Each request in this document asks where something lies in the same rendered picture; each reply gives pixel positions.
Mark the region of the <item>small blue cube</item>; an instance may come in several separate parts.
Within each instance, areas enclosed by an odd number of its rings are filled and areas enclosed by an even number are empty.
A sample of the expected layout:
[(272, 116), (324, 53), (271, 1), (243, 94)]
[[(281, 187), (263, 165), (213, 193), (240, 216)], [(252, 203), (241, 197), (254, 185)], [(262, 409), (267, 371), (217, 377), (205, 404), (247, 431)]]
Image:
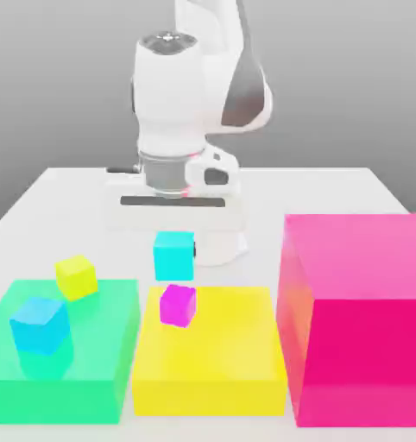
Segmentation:
[(18, 351), (52, 355), (70, 335), (63, 300), (30, 297), (9, 318)]

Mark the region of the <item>small magenta cube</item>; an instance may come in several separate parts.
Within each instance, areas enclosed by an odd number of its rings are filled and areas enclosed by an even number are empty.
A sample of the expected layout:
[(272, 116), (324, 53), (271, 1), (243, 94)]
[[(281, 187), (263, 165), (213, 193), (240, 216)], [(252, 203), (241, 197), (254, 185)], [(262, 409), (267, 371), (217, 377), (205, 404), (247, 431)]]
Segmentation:
[(197, 310), (195, 287), (170, 284), (160, 297), (160, 320), (162, 324), (187, 328)]

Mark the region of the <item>large yellow box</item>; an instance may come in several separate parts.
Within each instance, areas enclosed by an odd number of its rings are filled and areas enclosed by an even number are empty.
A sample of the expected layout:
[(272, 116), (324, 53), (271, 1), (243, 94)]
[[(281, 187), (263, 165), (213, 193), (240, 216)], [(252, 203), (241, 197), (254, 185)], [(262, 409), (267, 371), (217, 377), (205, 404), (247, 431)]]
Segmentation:
[(266, 287), (198, 287), (186, 328), (161, 323), (151, 287), (136, 347), (137, 416), (282, 416), (285, 369)]

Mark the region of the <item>large pink box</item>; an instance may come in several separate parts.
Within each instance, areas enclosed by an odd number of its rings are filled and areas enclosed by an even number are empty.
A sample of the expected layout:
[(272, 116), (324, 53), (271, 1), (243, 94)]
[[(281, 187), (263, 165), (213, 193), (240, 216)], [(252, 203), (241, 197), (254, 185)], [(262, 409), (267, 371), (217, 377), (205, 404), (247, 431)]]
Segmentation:
[(287, 215), (276, 308), (300, 427), (416, 427), (416, 214)]

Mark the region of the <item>large green box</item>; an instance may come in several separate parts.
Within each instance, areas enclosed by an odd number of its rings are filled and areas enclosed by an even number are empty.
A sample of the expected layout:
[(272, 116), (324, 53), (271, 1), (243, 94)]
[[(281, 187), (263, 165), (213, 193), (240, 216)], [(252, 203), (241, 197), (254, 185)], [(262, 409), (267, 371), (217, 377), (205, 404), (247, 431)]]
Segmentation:
[(70, 333), (52, 355), (16, 349), (9, 319), (31, 296), (61, 299), (53, 280), (14, 281), (0, 299), (0, 424), (116, 424), (141, 320), (136, 280), (100, 280), (68, 303)]

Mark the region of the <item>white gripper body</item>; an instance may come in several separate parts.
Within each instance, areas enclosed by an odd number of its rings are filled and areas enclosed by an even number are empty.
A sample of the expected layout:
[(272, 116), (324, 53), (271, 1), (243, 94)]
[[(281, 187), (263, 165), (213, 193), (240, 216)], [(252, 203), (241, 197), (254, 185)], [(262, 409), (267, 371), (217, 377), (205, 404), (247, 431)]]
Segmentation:
[(104, 217), (116, 230), (243, 230), (239, 191), (189, 188), (181, 195), (155, 191), (143, 174), (104, 175)]

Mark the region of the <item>small yellow cube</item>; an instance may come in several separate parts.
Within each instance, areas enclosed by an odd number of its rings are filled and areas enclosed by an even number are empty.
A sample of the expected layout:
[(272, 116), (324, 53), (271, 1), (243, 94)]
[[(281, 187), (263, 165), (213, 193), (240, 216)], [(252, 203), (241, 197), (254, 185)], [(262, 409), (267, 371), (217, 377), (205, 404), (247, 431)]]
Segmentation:
[(55, 263), (56, 282), (68, 301), (75, 301), (94, 294), (98, 280), (93, 264), (82, 255)]

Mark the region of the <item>small cyan cube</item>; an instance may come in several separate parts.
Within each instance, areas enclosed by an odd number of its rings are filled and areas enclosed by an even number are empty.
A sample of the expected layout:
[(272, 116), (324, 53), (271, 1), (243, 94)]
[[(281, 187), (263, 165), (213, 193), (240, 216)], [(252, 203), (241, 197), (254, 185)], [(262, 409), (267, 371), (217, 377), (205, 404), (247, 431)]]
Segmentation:
[(157, 281), (192, 281), (195, 242), (189, 231), (159, 231), (154, 240), (154, 274)]

